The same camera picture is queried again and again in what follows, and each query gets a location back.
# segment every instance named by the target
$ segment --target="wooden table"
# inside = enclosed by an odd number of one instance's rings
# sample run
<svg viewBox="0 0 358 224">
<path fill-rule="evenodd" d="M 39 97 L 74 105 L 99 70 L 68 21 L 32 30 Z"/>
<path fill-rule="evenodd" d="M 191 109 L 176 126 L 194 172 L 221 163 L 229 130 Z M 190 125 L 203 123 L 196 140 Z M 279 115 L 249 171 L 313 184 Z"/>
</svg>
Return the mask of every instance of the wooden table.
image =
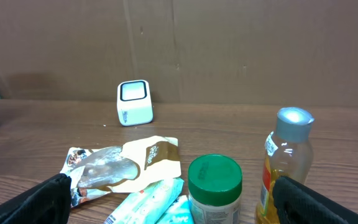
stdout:
<svg viewBox="0 0 358 224">
<path fill-rule="evenodd" d="M 97 149 L 153 135 L 179 139 L 182 178 L 202 154 L 233 157 L 244 173 L 242 223 L 254 222 L 264 142 L 279 106 L 155 104 L 153 123 L 123 128 L 114 102 L 0 100 L 0 203 L 59 173 L 72 146 Z M 308 187 L 358 213 L 358 108 L 306 107 L 316 118 Z M 187 194 L 187 183 L 183 189 Z M 126 197 L 71 211 L 69 223 L 102 223 Z"/>
</svg>

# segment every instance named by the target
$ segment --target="brown cardboard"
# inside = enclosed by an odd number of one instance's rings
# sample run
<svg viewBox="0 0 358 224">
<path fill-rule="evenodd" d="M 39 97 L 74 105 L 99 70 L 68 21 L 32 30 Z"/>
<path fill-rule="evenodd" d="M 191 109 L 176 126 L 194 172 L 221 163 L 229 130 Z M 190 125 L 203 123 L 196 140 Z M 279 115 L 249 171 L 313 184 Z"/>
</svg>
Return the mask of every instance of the brown cardboard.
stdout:
<svg viewBox="0 0 358 224">
<path fill-rule="evenodd" d="M 358 1 L 0 0 L 6 98 L 138 78 L 154 101 L 358 106 Z"/>
</svg>

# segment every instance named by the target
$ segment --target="green lid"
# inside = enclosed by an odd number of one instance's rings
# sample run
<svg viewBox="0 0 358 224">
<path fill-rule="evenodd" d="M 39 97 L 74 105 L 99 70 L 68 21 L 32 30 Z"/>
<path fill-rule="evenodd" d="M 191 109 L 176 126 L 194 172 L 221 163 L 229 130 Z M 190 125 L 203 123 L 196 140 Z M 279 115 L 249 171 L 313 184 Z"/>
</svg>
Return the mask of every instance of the green lid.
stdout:
<svg viewBox="0 0 358 224">
<path fill-rule="evenodd" d="M 188 178 L 191 196 L 205 205 L 228 205 L 241 194 L 241 168 L 227 156 L 200 156 L 190 164 Z"/>
</svg>

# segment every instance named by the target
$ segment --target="black fabric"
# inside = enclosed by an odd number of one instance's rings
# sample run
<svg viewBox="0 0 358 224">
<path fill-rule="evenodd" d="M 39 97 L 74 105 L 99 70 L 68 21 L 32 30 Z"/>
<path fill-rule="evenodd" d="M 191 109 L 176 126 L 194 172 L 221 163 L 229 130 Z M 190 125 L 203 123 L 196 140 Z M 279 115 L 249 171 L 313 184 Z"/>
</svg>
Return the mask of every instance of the black fabric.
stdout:
<svg viewBox="0 0 358 224">
<path fill-rule="evenodd" d="M 358 214 L 289 177 L 276 180 L 273 199 L 281 224 L 358 224 Z"/>
<path fill-rule="evenodd" d="M 0 205 L 0 224 L 64 224 L 70 214 L 71 179 L 58 174 Z"/>
</svg>

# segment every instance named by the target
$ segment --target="white cube device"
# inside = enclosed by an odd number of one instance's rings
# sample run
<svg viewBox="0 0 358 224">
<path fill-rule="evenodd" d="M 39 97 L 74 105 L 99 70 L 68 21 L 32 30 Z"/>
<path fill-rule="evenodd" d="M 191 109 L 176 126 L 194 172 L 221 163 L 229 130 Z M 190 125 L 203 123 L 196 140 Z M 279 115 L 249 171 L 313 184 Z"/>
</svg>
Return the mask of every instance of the white cube device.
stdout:
<svg viewBox="0 0 358 224">
<path fill-rule="evenodd" d="M 123 82 L 117 88 L 119 122 L 124 126 L 150 123 L 153 107 L 146 80 Z"/>
</svg>

